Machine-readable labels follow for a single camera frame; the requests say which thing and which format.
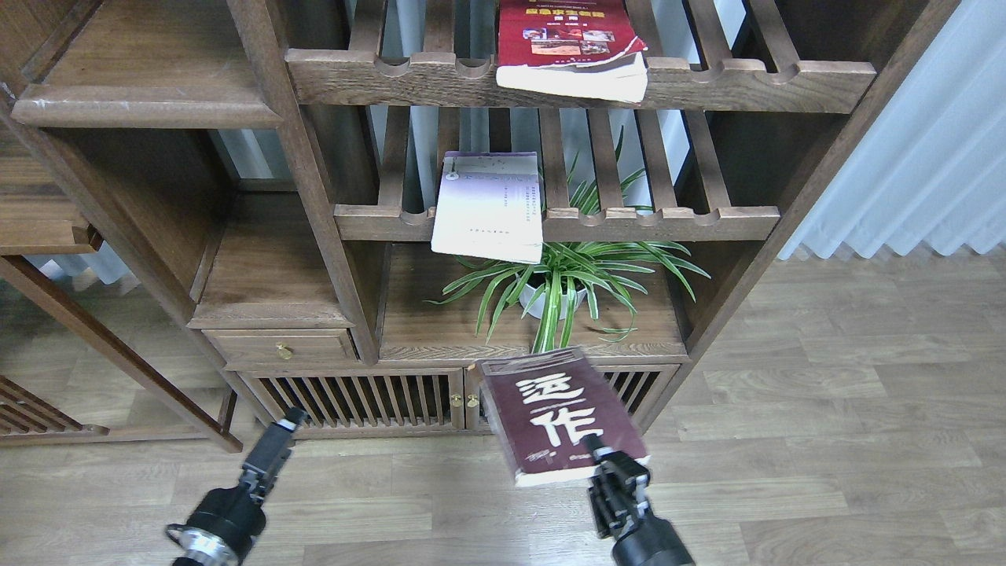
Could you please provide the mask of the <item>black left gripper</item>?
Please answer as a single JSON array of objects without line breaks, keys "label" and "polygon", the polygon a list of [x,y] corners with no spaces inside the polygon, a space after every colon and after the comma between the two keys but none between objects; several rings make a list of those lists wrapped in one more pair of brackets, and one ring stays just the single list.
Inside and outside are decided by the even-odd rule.
[{"label": "black left gripper", "polygon": [[305,410],[288,408],[252,448],[237,486],[209,491],[185,524],[167,524],[166,536],[184,551],[173,565],[244,563],[266,527],[265,494],[290,458],[292,435],[308,419]]}]

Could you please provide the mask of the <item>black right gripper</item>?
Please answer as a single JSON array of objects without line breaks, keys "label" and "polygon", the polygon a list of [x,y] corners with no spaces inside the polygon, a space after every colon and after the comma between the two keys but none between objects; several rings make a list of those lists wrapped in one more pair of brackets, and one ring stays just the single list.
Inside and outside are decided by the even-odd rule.
[{"label": "black right gripper", "polygon": [[597,466],[588,488],[594,527],[599,538],[615,536],[615,564],[694,565],[672,524],[649,505],[649,469],[597,435],[586,435],[582,443]]}]

